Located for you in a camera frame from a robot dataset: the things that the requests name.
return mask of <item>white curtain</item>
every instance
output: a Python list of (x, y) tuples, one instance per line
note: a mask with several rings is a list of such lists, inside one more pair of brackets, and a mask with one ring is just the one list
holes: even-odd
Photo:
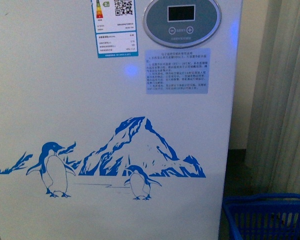
[(256, 192), (300, 194), (300, 0), (270, 0), (246, 164)]

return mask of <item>white freezer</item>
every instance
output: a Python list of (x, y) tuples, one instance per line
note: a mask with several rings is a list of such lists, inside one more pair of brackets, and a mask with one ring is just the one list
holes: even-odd
[(242, 0), (0, 1), (2, 240), (217, 240)]

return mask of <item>energy label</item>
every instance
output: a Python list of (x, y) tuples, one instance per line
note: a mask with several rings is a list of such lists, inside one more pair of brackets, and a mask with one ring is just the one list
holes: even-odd
[(138, 56), (135, 0), (91, 0), (98, 58)]

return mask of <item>plastic basket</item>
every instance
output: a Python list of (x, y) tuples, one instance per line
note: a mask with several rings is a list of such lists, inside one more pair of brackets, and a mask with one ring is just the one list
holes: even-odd
[(300, 194), (225, 197), (231, 240), (300, 240)]

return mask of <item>penguin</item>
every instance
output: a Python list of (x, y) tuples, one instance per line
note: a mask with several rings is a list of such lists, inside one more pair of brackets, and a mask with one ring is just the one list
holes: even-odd
[(132, 172), (130, 178), (124, 182), (124, 185), (130, 184), (133, 195), (135, 196), (134, 200), (149, 200), (151, 184), (157, 184), (160, 187), (162, 185), (148, 177), (148, 175), (144, 172), (144, 170), (137, 165), (130, 165), (126, 168)]
[(45, 143), (42, 146), (38, 163), (26, 172), (28, 175), (39, 171), (46, 187), (46, 194), (50, 194), (50, 197), (54, 198), (59, 197), (59, 194), (62, 194), (61, 197), (64, 198), (71, 197), (66, 194), (68, 189), (67, 173), (76, 175), (74, 169), (66, 165), (57, 155), (57, 152), (63, 148), (56, 142)]

